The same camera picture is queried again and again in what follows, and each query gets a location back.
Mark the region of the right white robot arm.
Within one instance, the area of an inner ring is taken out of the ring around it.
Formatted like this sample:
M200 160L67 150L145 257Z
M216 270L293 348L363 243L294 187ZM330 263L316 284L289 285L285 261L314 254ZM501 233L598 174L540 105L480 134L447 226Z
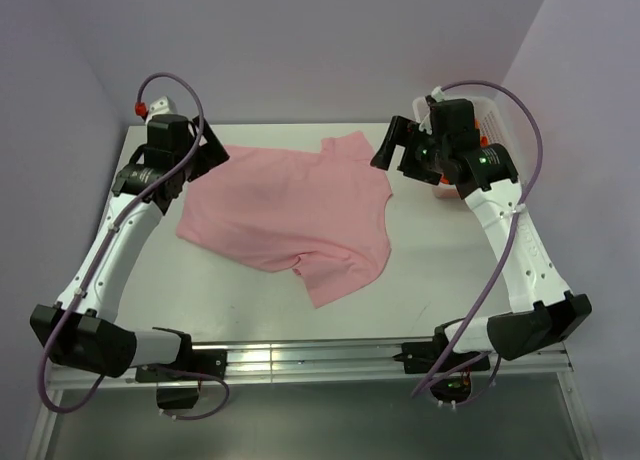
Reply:
M514 360L564 341L592 312L553 265L522 198L507 147L484 133L473 100L430 102L422 121L391 119L371 166L386 170L396 148L406 177L455 187L475 215L501 267L510 309L437 327L427 344L429 364L457 368L490 352Z

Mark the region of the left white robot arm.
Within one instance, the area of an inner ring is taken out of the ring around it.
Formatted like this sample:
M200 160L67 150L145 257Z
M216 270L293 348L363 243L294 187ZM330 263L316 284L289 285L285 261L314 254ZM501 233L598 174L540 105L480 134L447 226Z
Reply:
M183 186L229 158L207 121L156 114L146 141L116 174L103 224L74 279L51 306L37 305L30 325L57 365L117 378L158 364L172 379L195 366L190 335L116 323L121 297L142 249Z

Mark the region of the pink t shirt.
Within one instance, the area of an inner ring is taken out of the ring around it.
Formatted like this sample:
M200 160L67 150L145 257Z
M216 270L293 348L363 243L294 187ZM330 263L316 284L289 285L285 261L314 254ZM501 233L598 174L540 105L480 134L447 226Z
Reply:
M356 131L317 152L230 146L187 189L177 237L260 271L290 270L323 307L383 273L392 189Z

